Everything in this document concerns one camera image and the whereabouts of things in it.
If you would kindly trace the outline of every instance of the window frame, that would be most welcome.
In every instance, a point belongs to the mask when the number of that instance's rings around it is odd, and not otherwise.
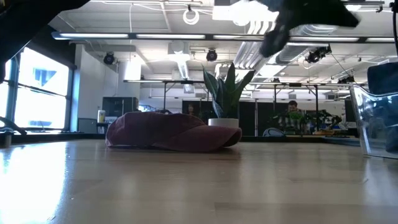
[[[21,84],[18,82],[19,79],[19,65],[21,64],[21,53],[24,51],[23,48],[15,57],[11,59],[11,73],[10,79],[5,80],[4,83],[9,85],[8,88],[8,98],[7,98],[7,111],[6,111],[6,118],[10,119],[11,121],[15,121],[15,112],[16,112],[16,105],[17,105],[17,94],[18,88],[26,88],[32,91],[36,91],[43,94],[48,94],[52,96],[62,96],[66,99],[65,105],[65,119],[64,119],[64,126],[63,128],[44,128],[47,131],[54,131],[54,130],[62,130],[62,131],[69,131],[70,130],[70,116],[71,116],[71,106],[72,106],[72,84],[73,84],[73,74],[75,73],[76,66],[71,66],[69,64],[65,64],[61,58],[55,58],[54,55],[47,55],[45,51],[41,51],[35,48],[30,48],[31,50],[37,52],[38,54],[44,55],[58,63],[61,63],[64,66],[69,68],[68,73],[68,86],[67,86],[67,94],[61,95],[58,93],[54,93],[52,91],[44,90],[41,88],[37,88],[34,86],[29,86],[25,84]],[[21,127],[26,131],[37,131],[43,130],[43,128],[29,128],[29,127]]]

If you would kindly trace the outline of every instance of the potted plant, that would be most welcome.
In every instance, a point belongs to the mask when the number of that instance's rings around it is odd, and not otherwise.
[[[232,63],[225,82],[216,79],[203,67],[203,78],[209,93],[213,97],[213,109],[218,118],[209,119],[210,126],[239,127],[239,99],[244,87],[253,79],[254,71],[248,72],[243,79],[235,83],[235,66]]]

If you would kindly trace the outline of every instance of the ceiling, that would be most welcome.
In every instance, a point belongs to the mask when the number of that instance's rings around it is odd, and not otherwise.
[[[205,10],[211,14],[214,0],[202,1],[203,6],[192,6],[194,9]],[[385,12],[375,13],[377,7],[367,7],[371,12],[357,12],[361,23],[355,29],[338,28],[330,35],[377,35],[392,36],[392,14],[385,5]],[[162,11],[160,5],[145,5],[152,9],[137,5],[104,4],[102,2],[89,2],[80,9],[65,11],[58,15],[50,25],[62,32],[155,32],[155,33],[184,33],[184,34],[246,34],[249,25],[240,27],[232,21],[214,21],[211,15],[200,13],[200,19],[195,25],[188,25],[183,21],[182,9],[186,6],[165,5]],[[120,60],[129,60],[129,46],[134,45],[146,61],[148,69],[143,70],[144,76],[151,78],[164,77],[165,74],[177,70],[177,64],[167,60],[168,44],[166,40],[101,40],[91,41],[86,44],[88,51],[94,50],[97,54],[104,55],[101,51],[104,46],[123,45],[125,50],[115,52]],[[207,70],[214,71],[217,62],[207,62],[208,49],[214,48],[218,53],[218,61],[233,61],[241,42],[228,41],[191,41],[191,60],[187,62],[188,69],[200,70],[204,65]],[[332,76],[353,69],[356,81],[366,82],[366,70],[369,66],[386,59],[395,61],[396,51],[392,44],[331,44],[333,56],[328,55],[320,63],[312,66],[304,61],[304,56],[296,58],[278,74],[282,82],[337,82]]]

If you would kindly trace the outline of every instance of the clear plastic container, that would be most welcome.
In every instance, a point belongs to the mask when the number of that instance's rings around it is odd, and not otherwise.
[[[350,89],[363,154],[398,159],[398,93]]]

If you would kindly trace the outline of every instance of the green plant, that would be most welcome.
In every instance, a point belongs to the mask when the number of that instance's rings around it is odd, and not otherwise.
[[[216,79],[203,67],[205,85],[213,97],[213,109],[218,118],[239,118],[239,99],[253,76],[254,71],[250,71],[240,82],[235,83],[235,66],[232,63],[224,82]]]

